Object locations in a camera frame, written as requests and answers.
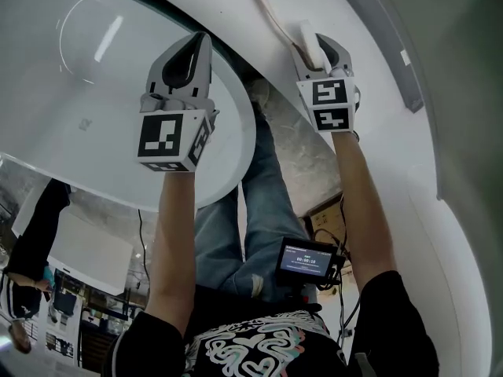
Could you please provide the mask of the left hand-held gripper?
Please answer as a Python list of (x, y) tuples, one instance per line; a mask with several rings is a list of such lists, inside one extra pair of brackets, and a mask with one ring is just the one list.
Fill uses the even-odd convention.
[[(193, 173), (211, 136), (212, 44), (202, 31), (178, 40), (150, 68), (141, 97), (137, 161), (155, 172)], [(164, 97), (157, 93), (184, 93)]]

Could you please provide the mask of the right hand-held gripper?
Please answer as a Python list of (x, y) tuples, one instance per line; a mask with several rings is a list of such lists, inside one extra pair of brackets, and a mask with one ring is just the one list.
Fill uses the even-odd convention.
[(359, 106), (360, 90), (354, 83), (351, 55), (332, 38), (317, 33), (318, 44), (336, 76), (326, 76), (324, 67), (315, 68), (296, 44), (290, 45), (299, 95), (317, 133), (352, 133)]

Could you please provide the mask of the roll of beige tape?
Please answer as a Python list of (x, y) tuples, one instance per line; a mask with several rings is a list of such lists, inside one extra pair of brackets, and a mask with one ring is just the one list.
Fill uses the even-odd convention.
[(296, 24), (300, 38), (294, 38), (277, 18), (269, 0), (255, 0), (262, 15), (269, 22), (277, 37), (287, 46), (297, 48), (300, 56), (306, 61), (311, 70), (326, 70), (328, 58), (322, 51), (318, 37), (308, 20), (301, 20)]

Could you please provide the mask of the white bathtub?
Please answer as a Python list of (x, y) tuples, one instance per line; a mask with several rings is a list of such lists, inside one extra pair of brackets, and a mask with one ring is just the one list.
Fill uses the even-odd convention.
[(138, 0), (0, 0), (0, 153), (155, 211), (163, 176), (136, 159), (140, 98), (188, 33)]

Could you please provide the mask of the person's right forearm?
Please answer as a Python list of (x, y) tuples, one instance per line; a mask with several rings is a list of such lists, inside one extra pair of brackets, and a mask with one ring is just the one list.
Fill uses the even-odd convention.
[(395, 271), (391, 232), (365, 156), (352, 133), (333, 133), (352, 269), (358, 289)]

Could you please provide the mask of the person's left forearm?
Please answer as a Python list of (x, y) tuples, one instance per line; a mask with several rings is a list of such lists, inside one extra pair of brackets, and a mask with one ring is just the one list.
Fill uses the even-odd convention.
[(184, 335), (196, 288), (195, 174), (166, 173), (160, 195), (146, 312)]

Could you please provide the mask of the person's pale shoe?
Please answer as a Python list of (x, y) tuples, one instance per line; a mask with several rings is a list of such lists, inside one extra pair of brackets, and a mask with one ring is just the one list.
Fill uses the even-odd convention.
[(263, 110), (270, 99), (270, 83), (261, 78), (246, 82), (244, 86), (250, 101)]

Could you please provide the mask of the grey roller blind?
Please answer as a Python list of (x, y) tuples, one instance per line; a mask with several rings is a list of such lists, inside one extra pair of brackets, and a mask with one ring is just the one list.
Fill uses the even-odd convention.
[(503, 330), (503, 0), (348, 0), (421, 92), (439, 195), (474, 252)]

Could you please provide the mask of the brown cardboard box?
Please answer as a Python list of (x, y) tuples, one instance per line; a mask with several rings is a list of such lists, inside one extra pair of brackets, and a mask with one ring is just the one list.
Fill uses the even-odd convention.
[(344, 232), (339, 201), (326, 202), (315, 207), (303, 216), (303, 222), (309, 234), (320, 229), (327, 230), (337, 236), (342, 236)]

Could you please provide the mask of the person's blue jeans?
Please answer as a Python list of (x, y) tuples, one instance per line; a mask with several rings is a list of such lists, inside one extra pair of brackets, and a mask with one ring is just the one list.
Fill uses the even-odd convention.
[(307, 235), (292, 208), (270, 126), (257, 104), (253, 110), (255, 152), (242, 187), (196, 213), (196, 282), (279, 302), (292, 292), (275, 277), (282, 240)]

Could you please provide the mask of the small black monitor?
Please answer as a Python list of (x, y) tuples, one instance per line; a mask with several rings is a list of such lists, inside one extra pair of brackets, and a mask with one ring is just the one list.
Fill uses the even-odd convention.
[(328, 290), (341, 284), (346, 260), (336, 245), (284, 237), (275, 277), (283, 285), (313, 284)]

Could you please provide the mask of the white low cabinet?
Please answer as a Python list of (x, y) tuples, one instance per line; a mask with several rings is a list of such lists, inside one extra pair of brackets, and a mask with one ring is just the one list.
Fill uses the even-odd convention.
[(47, 261), (91, 287), (120, 295), (126, 286), (132, 252), (128, 242), (63, 210)]

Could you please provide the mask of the dark storage shelf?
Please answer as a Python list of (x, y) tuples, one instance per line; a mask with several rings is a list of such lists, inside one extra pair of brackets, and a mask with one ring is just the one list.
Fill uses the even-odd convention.
[(54, 297), (46, 322), (46, 352), (89, 372), (99, 373), (113, 341), (146, 306), (146, 293), (126, 287), (110, 295), (56, 269)]

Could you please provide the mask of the person's black printed shirt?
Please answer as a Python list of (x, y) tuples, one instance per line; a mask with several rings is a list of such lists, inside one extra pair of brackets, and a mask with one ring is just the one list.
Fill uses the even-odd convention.
[(101, 377), (438, 377), (424, 323), (395, 271), (362, 290), (351, 355), (315, 304), (268, 303), (198, 287), (189, 326), (146, 313), (112, 344)]

